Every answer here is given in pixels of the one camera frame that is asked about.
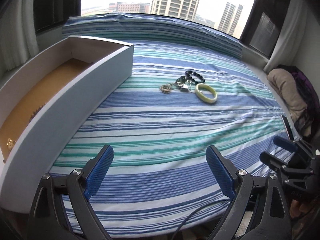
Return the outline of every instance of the striped fabric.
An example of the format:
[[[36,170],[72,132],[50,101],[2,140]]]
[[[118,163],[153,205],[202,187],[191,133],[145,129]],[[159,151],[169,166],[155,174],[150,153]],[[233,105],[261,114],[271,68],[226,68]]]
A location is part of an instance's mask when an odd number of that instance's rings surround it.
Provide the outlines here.
[[[88,34],[86,24],[64,34]],[[132,76],[84,122],[57,158],[51,173],[68,174],[95,157],[104,144],[114,161],[98,193],[90,199],[112,237],[154,236],[173,232],[196,208],[224,199],[206,163],[215,145],[237,168],[265,175],[259,154],[290,157],[272,139],[285,135],[283,111],[269,89],[239,60],[210,49],[167,42],[135,44]],[[193,69],[215,88],[214,105],[193,92],[163,94],[159,86]],[[75,231],[72,207],[64,199]],[[184,228],[224,212],[228,202],[196,213]]]
[[[225,33],[172,17],[151,14],[107,14],[71,17],[63,35],[87,35],[115,40],[164,41],[205,47],[241,59],[242,45]]]

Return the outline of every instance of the screw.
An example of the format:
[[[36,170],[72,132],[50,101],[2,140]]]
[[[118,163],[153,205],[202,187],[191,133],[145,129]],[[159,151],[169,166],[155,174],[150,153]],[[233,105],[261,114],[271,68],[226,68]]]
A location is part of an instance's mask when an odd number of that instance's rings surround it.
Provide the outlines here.
[[[72,174],[73,175],[79,175],[80,173],[81,173],[81,169],[75,169],[73,172],[72,172]]]
[[[271,178],[271,179],[276,179],[276,178],[277,178],[277,175],[274,174],[274,173],[270,173],[270,178]]]
[[[49,179],[50,178],[50,174],[46,173],[42,176],[42,179]]]
[[[241,169],[241,170],[239,170],[238,172],[239,172],[239,174],[242,175],[242,176],[247,175],[247,171],[246,171],[246,170]]]

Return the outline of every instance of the white curtain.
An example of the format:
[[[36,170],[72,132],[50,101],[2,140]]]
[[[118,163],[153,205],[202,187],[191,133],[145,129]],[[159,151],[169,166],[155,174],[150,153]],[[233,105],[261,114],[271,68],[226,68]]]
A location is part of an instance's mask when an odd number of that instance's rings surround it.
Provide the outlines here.
[[[308,7],[303,0],[290,0],[275,49],[264,71],[269,73],[278,65],[291,65],[298,51],[307,21]]]
[[[0,19],[0,77],[38,52],[33,0],[12,0]]]

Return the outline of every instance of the bangle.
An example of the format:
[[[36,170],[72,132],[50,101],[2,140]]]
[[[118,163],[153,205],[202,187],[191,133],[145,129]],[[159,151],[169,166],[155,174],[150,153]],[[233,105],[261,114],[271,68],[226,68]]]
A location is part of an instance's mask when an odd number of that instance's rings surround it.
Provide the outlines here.
[[[202,88],[202,89],[205,89],[205,90],[208,90],[212,95],[213,95],[213,98],[207,98],[206,96],[204,96],[199,88]],[[217,95],[217,92],[212,88],[210,87],[209,85],[206,85],[206,84],[203,84],[203,83],[200,83],[200,84],[197,84],[196,85],[196,95],[204,102],[206,103],[209,103],[209,104],[213,104],[215,101],[217,101],[218,99],[218,95]]]

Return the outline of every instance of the beige cushion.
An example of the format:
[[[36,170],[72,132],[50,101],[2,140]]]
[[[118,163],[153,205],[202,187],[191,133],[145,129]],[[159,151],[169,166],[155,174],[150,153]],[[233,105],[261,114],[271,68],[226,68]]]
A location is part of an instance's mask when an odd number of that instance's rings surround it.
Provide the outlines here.
[[[276,68],[270,71],[267,78],[273,89],[287,104],[291,118],[295,122],[307,109],[307,104],[299,95],[293,76],[282,68]],[[304,136],[310,135],[310,128],[305,130]]]

